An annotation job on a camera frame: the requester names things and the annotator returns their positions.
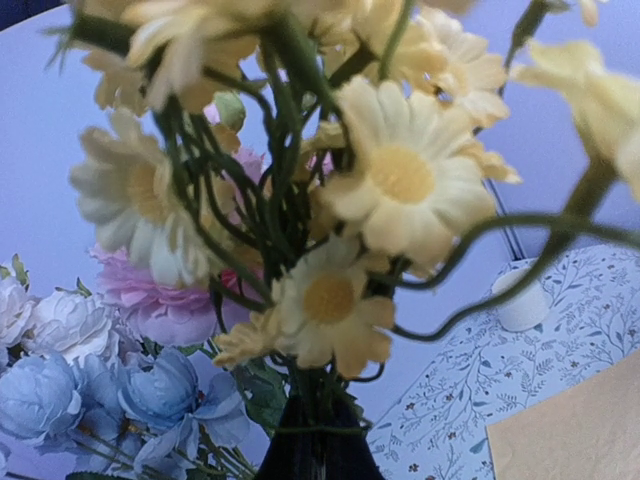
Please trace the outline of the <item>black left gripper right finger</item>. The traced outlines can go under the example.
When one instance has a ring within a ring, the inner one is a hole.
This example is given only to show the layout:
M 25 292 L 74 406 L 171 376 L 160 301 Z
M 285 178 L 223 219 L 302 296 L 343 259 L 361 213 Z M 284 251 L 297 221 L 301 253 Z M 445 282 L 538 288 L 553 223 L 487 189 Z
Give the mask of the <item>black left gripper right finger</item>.
M 349 402 L 343 398 L 332 401 L 333 418 L 327 426 L 335 432 L 323 432 L 325 441 L 323 478 L 329 480 L 382 480 L 364 430 Z

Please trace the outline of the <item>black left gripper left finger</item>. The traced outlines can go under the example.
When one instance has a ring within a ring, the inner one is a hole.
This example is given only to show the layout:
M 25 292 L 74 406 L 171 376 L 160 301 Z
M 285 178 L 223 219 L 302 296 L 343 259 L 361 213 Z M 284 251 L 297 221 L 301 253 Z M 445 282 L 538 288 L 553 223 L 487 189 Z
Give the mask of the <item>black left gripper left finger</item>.
M 312 480 L 320 478 L 314 452 L 314 433 L 309 427 L 300 396 L 290 397 L 282 413 L 256 480 Z

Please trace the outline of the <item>blue peony stem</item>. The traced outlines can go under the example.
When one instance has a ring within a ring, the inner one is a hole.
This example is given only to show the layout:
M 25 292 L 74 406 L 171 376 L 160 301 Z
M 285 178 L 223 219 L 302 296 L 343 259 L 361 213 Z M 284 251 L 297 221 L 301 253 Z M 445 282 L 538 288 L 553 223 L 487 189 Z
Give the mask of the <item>blue peony stem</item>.
M 74 455 L 73 479 L 252 479 L 249 430 L 233 377 L 202 388 L 174 349 L 131 365 L 27 356 L 1 376 L 2 433 Z

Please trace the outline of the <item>orange wrapping paper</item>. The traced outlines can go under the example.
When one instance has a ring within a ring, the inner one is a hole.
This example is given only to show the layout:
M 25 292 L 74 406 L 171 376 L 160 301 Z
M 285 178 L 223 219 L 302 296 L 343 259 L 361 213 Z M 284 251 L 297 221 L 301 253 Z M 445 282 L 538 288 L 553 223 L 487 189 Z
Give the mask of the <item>orange wrapping paper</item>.
M 637 479 L 639 353 L 487 431 L 498 479 Z

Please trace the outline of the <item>white rose stem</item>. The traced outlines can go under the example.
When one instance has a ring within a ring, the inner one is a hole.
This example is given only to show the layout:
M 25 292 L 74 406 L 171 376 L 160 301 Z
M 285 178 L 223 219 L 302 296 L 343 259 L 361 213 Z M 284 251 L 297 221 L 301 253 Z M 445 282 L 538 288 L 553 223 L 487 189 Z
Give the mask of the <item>white rose stem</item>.
M 1 265 L 1 365 L 22 353 L 84 364 L 90 355 L 112 363 L 120 353 L 119 312 L 81 283 L 45 297 L 30 292 L 29 271 L 19 255 Z

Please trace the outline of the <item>yellow daisy stem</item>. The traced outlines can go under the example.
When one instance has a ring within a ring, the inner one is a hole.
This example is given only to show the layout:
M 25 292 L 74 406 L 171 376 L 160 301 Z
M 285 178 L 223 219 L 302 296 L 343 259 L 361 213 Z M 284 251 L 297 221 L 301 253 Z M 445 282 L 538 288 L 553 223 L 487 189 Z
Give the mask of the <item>yellow daisy stem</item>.
M 511 47 L 491 54 L 455 14 L 467 2 L 75 1 L 58 50 L 86 51 L 102 75 L 108 129 L 80 138 L 70 181 L 106 252 L 125 250 L 155 284 L 205 287 L 248 322 L 214 340 L 216 365 L 271 357 L 293 376 L 309 427 L 335 432 L 332 401 L 394 336 L 443 337 L 533 282 L 451 315 L 431 333 L 402 328 L 401 288 L 443 283 L 471 245 L 502 226 L 543 226 L 540 273 L 587 231 L 615 181 L 639 188 L 639 82 L 587 41 L 534 39 L 552 9 L 534 1 Z M 508 116 L 508 82 L 568 103 L 589 158 L 559 215 L 496 211 L 487 184 L 516 169 L 478 139 Z M 265 155 L 253 181 L 218 143 L 217 108 L 241 146 Z

